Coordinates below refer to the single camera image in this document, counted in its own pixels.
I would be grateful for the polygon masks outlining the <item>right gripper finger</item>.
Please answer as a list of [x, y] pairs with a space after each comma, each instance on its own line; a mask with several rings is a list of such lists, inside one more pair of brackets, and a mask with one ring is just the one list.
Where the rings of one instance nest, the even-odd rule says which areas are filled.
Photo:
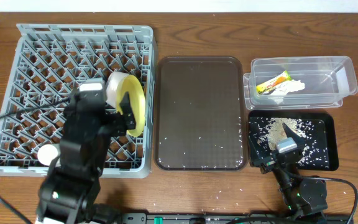
[[305, 146], [305, 140], [301, 136], [292, 131], [285, 123], [283, 123], [282, 126], [287, 138], [292, 138], [297, 146]]
[[262, 157], [259, 154], [259, 147], [257, 143], [250, 136], [248, 137], [248, 143], [249, 143], [250, 166], [259, 167], [263, 161]]

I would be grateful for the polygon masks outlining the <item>white tissue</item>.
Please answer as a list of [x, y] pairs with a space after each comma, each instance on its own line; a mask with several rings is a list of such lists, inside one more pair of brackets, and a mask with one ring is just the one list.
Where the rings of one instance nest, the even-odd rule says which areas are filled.
[[276, 88], [271, 92], [270, 98], [277, 104], [280, 104], [283, 102], [285, 95], [287, 95], [288, 93], [303, 90], [304, 88], [305, 84], [302, 83], [300, 80], [285, 81], [276, 86]]

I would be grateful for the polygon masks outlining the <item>yellow plate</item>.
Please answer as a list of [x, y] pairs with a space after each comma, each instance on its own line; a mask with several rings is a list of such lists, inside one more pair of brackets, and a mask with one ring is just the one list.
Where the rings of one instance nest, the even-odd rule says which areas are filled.
[[123, 106], [119, 104], [126, 93], [129, 94], [129, 103], [135, 120], [135, 128], [128, 129], [127, 133], [131, 136], [138, 137], [143, 133], [145, 126], [145, 95], [137, 77], [128, 75], [122, 79], [117, 86], [116, 111], [121, 115], [124, 114], [124, 110]]

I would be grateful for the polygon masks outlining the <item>white cup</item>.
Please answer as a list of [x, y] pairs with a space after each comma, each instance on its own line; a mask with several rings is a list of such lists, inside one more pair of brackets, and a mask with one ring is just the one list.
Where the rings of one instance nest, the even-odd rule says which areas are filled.
[[49, 166], [50, 163], [60, 155], [59, 144], [45, 144], [41, 146], [37, 153], [39, 162], [45, 166]]

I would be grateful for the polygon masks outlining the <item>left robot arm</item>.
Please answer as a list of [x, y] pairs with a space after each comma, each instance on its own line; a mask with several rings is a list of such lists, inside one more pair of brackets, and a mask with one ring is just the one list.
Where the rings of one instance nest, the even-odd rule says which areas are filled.
[[128, 93], [120, 102], [122, 113], [108, 113], [105, 104], [98, 91], [70, 97], [63, 111], [60, 154], [39, 189], [38, 221], [122, 223], [119, 210], [95, 200], [111, 139], [124, 136], [136, 122]]

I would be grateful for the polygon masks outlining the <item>yellow green snack wrapper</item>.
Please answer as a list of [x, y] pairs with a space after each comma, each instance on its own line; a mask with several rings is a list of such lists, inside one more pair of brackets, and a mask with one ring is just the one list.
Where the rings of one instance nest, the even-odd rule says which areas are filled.
[[274, 90], [279, 84], [293, 80], [292, 77], [288, 74], [288, 72], [285, 70], [278, 76], [263, 82], [256, 86], [257, 93], [260, 95], [264, 95], [267, 93], [270, 93], [272, 90]]

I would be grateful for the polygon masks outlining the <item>white bowl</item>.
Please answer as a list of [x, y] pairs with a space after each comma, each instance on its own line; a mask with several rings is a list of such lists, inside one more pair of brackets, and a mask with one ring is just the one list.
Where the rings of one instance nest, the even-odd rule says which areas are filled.
[[106, 83], [106, 96], [107, 100], [106, 103], [113, 108], [116, 107], [116, 94], [117, 89], [120, 84], [127, 76], [129, 76], [128, 73], [123, 72], [112, 72], [110, 74], [107, 83]]

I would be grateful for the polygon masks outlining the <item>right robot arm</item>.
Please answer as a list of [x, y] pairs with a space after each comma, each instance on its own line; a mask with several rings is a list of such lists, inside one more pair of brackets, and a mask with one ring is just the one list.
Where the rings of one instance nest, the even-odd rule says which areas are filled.
[[323, 211], [328, 208], [326, 183], [316, 177], [300, 176], [296, 163], [303, 157], [306, 141], [286, 124], [282, 124], [282, 128], [286, 138], [276, 143], [275, 149], [265, 157], [260, 155], [262, 145], [252, 136], [256, 131], [250, 130], [250, 165], [258, 167], [262, 174], [274, 174], [283, 200], [291, 211], [291, 219], [322, 218]]

